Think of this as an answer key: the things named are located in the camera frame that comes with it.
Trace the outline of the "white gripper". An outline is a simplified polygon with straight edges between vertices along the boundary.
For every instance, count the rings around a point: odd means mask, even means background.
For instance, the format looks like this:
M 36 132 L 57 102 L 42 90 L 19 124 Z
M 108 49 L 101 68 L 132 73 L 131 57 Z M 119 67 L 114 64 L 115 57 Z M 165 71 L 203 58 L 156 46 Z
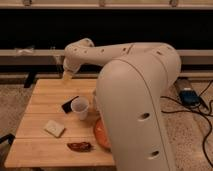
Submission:
M 63 68 L 65 71 L 63 72 L 62 80 L 63 81 L 71 80 L 73 77 L 71 73 L 73 74 L 77 73 L 80 67 L 81 64 L 78 61 L 71 61 L 68 58 L 65 58 L 63 63 Z

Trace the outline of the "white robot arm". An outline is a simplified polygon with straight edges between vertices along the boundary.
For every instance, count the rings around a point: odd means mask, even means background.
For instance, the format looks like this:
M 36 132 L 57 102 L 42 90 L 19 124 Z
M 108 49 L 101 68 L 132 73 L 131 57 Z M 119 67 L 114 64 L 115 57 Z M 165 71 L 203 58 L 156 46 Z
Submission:
M 160 97 L 177 79 L 181 59 L 166 43 L 96 46 L 82 39 L 65 47 L 64 70 L 102 67 L 95 100 L 118 171 L 176 171 Z

